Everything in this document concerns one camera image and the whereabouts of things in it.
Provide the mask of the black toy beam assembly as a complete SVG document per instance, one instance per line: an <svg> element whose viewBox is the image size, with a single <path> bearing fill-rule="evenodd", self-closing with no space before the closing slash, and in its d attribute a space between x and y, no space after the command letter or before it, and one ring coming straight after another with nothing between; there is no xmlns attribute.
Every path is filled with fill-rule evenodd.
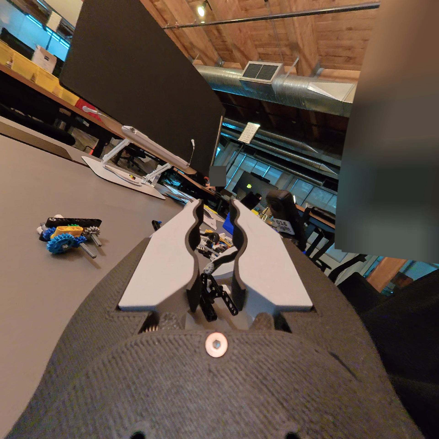
<svg viewBox="0 0 439 439"><path fill-rule="evenodd" d="M217 320L217 313L213 308L216 298L221 298L224 301L231 315L236 316L239 313L229 294L222 286L218 285L212 275L222 264L233 261L237 254L238 250L235 250L229 255L218 257L214 261L211 261L200 275L202 288L199 305L207 322Z"/></svg>

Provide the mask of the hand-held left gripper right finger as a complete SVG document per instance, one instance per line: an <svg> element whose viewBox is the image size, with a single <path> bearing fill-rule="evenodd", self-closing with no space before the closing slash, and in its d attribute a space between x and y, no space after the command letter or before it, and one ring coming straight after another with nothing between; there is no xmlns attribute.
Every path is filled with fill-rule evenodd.
<svg viewBox="0 0 439 439"><path fill-rule="evenodd" d="M313 303L279 233L240 201L230 202L234 259L231 297L247 314L309 311Z"/></svg>

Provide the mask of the row of yellow bins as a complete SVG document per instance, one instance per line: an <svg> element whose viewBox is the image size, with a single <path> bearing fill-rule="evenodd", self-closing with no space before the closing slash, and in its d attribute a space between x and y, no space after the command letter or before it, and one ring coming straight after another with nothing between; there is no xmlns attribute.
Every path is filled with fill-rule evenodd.
<svg viewBox="0 0 439 439"><path fill-rule="evenodd" d="M59 84L58 78L46 72L3 42L0 43L0 64L33 81L71 105L75 106L79 100L78 96L67 91Z"/></svg>

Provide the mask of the black monitor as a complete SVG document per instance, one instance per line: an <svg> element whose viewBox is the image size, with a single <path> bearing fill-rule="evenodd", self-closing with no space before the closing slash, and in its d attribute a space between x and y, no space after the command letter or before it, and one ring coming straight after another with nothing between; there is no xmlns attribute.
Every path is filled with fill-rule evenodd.
<svg viewBox="0 0 439 439"><path fill-rule="evenodd" d="M261 176L244 171L241 177L233 188L233 193L236 194L237 199L241 200L249 192L253 194L260 194L260 205L266 207L266 195L273 190L278 190L276 186L270 184L269 180L262 178Z"/></svg>

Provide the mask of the black office chair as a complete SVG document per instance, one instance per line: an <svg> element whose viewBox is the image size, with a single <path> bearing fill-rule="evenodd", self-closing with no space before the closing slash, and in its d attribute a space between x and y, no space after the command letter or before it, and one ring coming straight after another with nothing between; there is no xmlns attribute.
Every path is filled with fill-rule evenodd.
<svg viewBox="0 0 439 439"><path fill-rule="evenodd" d="M365 254L359 254L351 260L343 263L337 268L333 269L328 278L335 283L338 276L349 267L357 262L364 262L366 260ZM391 296L386 296L379 293L363 276L358 272L354 272L346 278L338 286L338 289L350 302L358 314L363 314L378 305L385 303L391 299Z"/></svg>

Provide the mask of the white cardboard box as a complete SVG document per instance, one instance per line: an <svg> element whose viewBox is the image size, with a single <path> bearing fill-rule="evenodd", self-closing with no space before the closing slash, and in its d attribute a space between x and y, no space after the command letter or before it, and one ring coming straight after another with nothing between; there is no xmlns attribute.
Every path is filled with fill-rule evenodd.
<svg viewBox="0 0 439 439"><path fill-rule="evenodd" d="M44 47L40 45L36 46L33 52L31 61L37 66L45 70L46 72L53 74L54 68L57 64L57 57L48 52Z"/></svg>

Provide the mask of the white laptop stand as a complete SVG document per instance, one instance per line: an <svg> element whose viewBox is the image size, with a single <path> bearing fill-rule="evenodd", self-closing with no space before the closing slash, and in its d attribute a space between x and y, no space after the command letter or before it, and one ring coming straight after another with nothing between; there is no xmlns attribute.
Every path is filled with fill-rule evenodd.
<svg viewBox="0 0 439 439"><path fill-rule="evenodd" d="M172 166L177 166L180 169L189 168L190 161L174 155L132 126L122 126L122 132L125 135L125 139L112 151L108 152L102 160L96 161L90 156L82 156L82 160L91 168L95 175L108 182L164 200L165 196L158 192L151 185L151 182ZM155 171L142 178L134 177L121 169L111 167L109 165L110 160L130 143L135 143L155 156L164 159L165 164L158 166Z"/></svg>

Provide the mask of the toy gear model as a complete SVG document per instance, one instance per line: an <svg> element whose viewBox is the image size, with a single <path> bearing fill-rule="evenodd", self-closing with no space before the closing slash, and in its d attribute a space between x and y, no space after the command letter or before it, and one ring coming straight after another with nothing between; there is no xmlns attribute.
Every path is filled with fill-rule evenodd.
<svg viewBox="0 0 439 439"><path fill-rule="evenodd" d="M81 248L90 258L96 255L86 245L93 242L97 247L102 243L98 236L101 233L101 219L66 218L62 215L49 217L41 222L36 233L39 240L46 243L47 250L53 255L64 254L70 249Z"/></svg>

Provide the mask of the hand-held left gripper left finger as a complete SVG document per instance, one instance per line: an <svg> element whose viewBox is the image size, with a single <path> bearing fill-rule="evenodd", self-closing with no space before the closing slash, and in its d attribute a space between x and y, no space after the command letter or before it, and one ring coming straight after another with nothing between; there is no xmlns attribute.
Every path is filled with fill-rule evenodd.
<svg viewBox="0 0 439 439"><path fill-rule="evenodd" d="M203 201L186 204L183 210L151 235L146 249L118 303L123 311L166 312L189 309L186 290L199 275L192 231L199 232Z"/></svg>

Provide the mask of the white vent grille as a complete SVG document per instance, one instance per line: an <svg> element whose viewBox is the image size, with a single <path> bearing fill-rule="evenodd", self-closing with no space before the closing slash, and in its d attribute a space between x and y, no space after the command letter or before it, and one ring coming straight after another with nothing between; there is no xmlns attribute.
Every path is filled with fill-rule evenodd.
<svg viewBox="0 0 439 439"><path fill-rule="evenodd" d="M282 74L284 74L283 63L249 61L239 76L239 80L246 83L271 85Z"/></svg>

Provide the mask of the heap of toy parts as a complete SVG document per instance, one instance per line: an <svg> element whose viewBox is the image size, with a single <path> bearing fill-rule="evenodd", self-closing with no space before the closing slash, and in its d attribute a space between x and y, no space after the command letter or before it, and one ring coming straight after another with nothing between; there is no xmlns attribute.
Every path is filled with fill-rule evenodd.
<svg viewBox="0 0 439 439"><path fill-rule="evenodd" d="M218 234L210 229L200 230L201 241L196 250L208 259L214 260L222 255L236 251L232 238L225 233Z"/></svg>

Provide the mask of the silver air duct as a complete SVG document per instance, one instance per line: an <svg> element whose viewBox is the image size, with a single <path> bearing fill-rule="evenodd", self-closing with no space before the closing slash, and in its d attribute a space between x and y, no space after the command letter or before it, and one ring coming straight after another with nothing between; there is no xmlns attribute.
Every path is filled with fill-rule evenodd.
<svg viewBox="0 0 439 439"><path fill-rule="evenodd" d="M243 70L195 65L215 91L309 111L350 117L356 85L319 78L279 75L271 85L239 80Z"/></svg>

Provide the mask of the black ceiling rail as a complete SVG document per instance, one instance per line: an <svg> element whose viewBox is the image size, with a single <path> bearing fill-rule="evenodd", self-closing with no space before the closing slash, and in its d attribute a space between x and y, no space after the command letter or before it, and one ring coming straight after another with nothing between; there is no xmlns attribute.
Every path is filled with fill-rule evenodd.
<svg viewBox="0 0 439 439"><path fill-rule="evenodd" d="M316 15L341 14L341 13L348 13L348 12L375 10L375 9L378 9L380 6L381 6L381 2L370 2L370 3L337 6L337 7L332 7L332 8L318 8L318 9L304 10L304 11L297 11L297 12L266 14L266 15L259 15L259 16L255 16L255 17L217 20L217 21L211 21L211 22L188 23L188 24L177 24L176 23L175 25L166 25L166 26L162 27L162 30L194 29L194 28L211 27L211 26L218 26L218 25L243 24L243 23L250 23L250 22L257 22L257 21L273 21L273 20L279 20L279 19L292 19L292 18L310 17L310 16L316 16Z"/></svg>

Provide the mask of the black divider panel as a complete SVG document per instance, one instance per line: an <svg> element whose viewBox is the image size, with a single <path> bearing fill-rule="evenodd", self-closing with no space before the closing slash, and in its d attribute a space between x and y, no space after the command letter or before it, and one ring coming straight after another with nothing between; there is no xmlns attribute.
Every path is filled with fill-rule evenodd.
<svg viewBox="0 0 439 439"><path fill-rule="evenodd" d="M140 1L84 1L59 80L209 174L225 110Z"/></svg>

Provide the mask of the wooden desk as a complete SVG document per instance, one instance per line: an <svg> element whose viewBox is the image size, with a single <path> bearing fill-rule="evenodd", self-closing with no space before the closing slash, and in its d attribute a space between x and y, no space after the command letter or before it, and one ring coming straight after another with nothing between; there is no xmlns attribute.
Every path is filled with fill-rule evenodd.
<svg viewBox="0 0 439 439"><path fill-rule="evenodd" d="M90 121L90 123L94 123L98 126L100 126L102 129L107 130L108 132L112 133L113 136L123 139L124 135L119 131L114 131L107 127L105 124L103 124L101 121L97 120L96 118L93 118L90 116L89 113L85 113L84 111L80 110L79 108L75 107L74 105L71 105L69 102L64 101L60 97L56 96L55 94L45 90L41 86L35 84L33 81L26 79L22 75L14 72L13 70L9 69L5 65L0 65L0 70L3 72L4 75L8 75L10 78L14 78L15 80L19 81L20 83L24 84L25 87L28 89L33 89L34 91L38 92L39 94L46 96L48 99L50 99L53 102L56 102L60 107L65 108L71 113L75 113L80 118Z"/></svg>

